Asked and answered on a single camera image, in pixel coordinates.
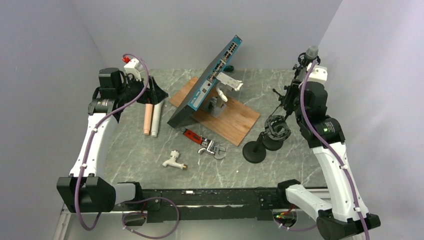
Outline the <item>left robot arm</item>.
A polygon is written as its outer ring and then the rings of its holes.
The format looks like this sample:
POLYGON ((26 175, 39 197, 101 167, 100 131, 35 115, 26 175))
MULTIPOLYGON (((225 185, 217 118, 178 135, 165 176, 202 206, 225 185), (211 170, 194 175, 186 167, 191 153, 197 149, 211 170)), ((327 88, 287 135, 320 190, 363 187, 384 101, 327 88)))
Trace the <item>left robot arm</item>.
POLYGON ((136 80, 135 74, 125 74, 119 68, 101 69, 99 86, 94 90, 88 105, 86 135, 77 160, 68 176, 59 177, 56 188, 71 213, 76 205, 81 213, 107 213, 118 204, 137 210, 144 203, 139 182, 127 181, 110 184, 104 179, 106 157, 123 110, 137 95, 140 104, 157 104, 168 97, 155 78, 136 80))

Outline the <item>black round-base mic stand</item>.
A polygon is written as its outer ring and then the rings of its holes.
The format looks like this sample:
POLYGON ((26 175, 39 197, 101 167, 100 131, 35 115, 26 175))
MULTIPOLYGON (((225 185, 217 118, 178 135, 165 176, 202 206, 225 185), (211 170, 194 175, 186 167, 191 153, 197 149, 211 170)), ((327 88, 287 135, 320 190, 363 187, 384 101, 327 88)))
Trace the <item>black round-base mic stand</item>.
POLYGON ((291 130, 282 115, 271 115, 264 123, 264 130, 255 141, 247 142, 242 148, 246 161, 259 164, 265 160, 267 151, 279 150, 291 135, 291 130))

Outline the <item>pink microphone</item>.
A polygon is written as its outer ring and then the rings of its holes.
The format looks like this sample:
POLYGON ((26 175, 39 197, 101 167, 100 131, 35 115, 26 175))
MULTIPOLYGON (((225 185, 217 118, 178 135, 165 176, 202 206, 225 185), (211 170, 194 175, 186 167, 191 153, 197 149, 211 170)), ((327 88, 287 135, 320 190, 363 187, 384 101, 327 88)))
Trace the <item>pink microphone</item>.
POLYGON ((144 111, 144 122, 143 122, 143 134, 145 136, 150 135, 151 125, 152 125, 152 115, 153 115, 153 104, 146 104, 144 111))

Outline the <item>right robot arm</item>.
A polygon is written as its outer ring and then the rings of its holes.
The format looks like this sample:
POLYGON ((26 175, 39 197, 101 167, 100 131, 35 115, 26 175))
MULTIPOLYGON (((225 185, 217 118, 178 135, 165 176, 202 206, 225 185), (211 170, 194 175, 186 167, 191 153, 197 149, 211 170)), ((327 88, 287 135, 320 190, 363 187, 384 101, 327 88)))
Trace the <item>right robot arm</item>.
POLYGON ((330 201, 290 179, 277 185, 276 203, 282 208, 295 205, 308 214, 325 240, 370 239, 370 230, 379 227, 381 221, 369 212, 357 190, 343 130, 335 118, 327 115, 328 93, 324 85, 294 79, 285 90, 283 108, 288 114, 295 114, 300 133, 319 162, 330 201))

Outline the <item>white microphone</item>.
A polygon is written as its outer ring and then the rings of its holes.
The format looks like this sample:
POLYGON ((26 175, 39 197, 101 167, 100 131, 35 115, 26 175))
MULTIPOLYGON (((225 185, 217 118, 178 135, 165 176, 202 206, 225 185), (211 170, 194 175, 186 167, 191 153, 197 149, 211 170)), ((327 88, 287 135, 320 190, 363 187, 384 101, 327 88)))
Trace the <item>white microphone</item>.
POLYGON ((151 133, 150 133, 150 135, 153 138, 156 138, 158 136, 160 119, 161 119, 161 112, 162 112, 162 107, 163 107, 164 102, 165 101, 163 100, 153 107, 153 112, 152 112, 153 115, 152 115, 152 122, 151 122, 151 133))

